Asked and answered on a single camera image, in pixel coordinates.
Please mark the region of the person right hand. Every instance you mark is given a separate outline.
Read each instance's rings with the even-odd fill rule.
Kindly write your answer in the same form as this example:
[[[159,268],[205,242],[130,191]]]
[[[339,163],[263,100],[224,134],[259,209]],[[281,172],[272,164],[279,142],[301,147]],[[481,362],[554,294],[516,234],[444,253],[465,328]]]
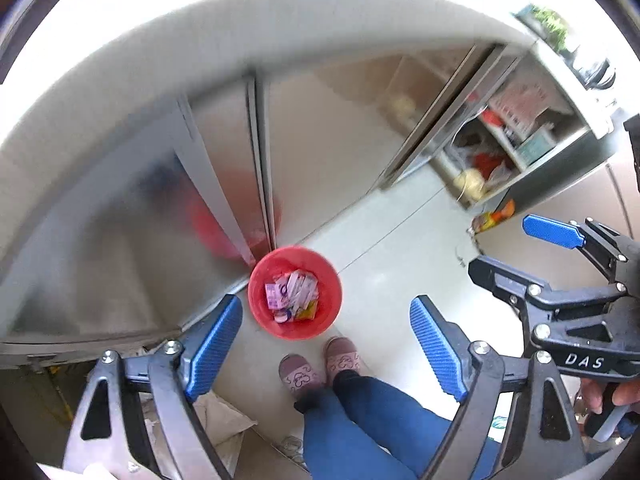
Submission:
[[[596,414],[602,413],[604,389],[605,385],[600,382],[582,378],[580,392],[589,411]],[[612,395],[612,402],[616,406],[630,405],[631,409],[638,413],[640,402],[640,382],[638,379],[617,384]]]

